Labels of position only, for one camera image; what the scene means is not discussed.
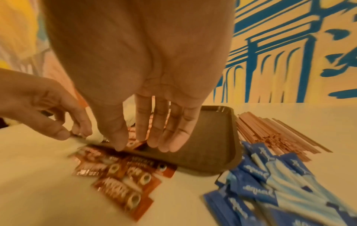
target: tray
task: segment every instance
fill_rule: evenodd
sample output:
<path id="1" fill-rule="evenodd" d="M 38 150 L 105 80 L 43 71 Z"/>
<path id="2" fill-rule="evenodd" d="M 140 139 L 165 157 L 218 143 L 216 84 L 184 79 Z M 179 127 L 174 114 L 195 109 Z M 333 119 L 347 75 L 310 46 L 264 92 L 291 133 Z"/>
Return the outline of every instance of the tray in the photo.
<path id="1" fill-rule="evenodd" d="M 111 148 L 110 142 L 100 146 Z M 147 144 L 123 151 L 212 174 L 232 169 L 242 159 L 234 112 L 225 106 L 202 106 L 191 137 L 177 152 L 163 153 Z"/>

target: white table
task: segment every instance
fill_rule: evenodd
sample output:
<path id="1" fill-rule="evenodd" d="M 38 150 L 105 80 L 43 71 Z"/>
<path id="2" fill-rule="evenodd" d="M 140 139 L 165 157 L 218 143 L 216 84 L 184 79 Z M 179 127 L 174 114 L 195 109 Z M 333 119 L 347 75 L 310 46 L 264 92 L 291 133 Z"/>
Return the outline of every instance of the white table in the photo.
<path id="1" fill-rule="evenodd" d="M 325 145 L 334 153 L 308 154 L 308 168 L 329 190 L 357 209 L 357 106 L 245 104 Z M 65 124 L 69 128 L 70 120 Z M 23 125 L 0 130 L 0 225 L 134 225 L 115 205 L 90 187 L 93 178 L 72 176 L 66 156 L 82 144 L 55 141 Z M 153 206 L 136 225 L 216 226 L 201 195 L 216 189 L 217 176 L 176 172 L 151 194 Z"/>

